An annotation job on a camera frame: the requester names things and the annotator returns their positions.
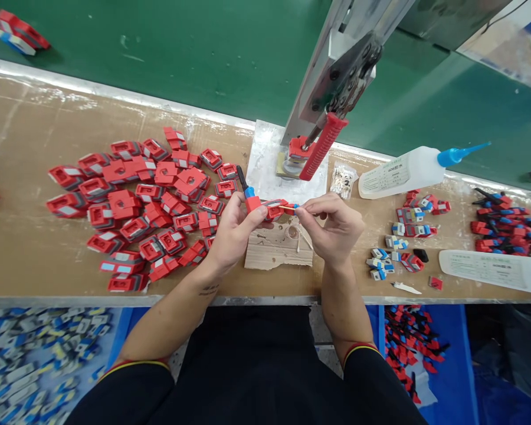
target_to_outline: black shirt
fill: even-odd
[[[72,424],[425,424],[374,349],[354,350],[344,380],[323,364],[305,307],[218,307],[189,340],[175,384],[160,362],[113,368]]]

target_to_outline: small plastic bag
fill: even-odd
[[[343,162],[336,161],[332,171],[332,183],[330,191],[340,195],[345,201],[352,195],[352,185],[358,180],[356,170]]]

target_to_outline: green surface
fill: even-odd
[[[52,49],[0,59],[285,125],[329,0],[0,1]],[[531,89],[396,32],[340,142],[389,155],[493,145],[455,171],[531,188]]]

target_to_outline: hand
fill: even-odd
[[[211,250],[203,260],[218,275],[226,274],[242,258],[250,233],[257,228],[273,228],[273,223],[262,223],[267,215],[266,207],[262,205],[246,214],[241,208],[244,201],[244,194],[234,192],[222,212]]]
[[[296,211],[309,232],[314,251],[330,266],[343,264],[364,231],[362,214],[353,210],[334,192],[308,200]],[[315,220],[319,215],[324,227]]]

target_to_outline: red press handle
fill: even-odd
[[[329,112],[326,116],[323,132],[320,134],[319,140],[314,144],[313,152],[299,175],[301,180],[310,181],[313,178],[314,172],[317,171],[320,163],[323,162],[330,147],[347,125],[348,120],[346,118],[340,119],[334,112]]]

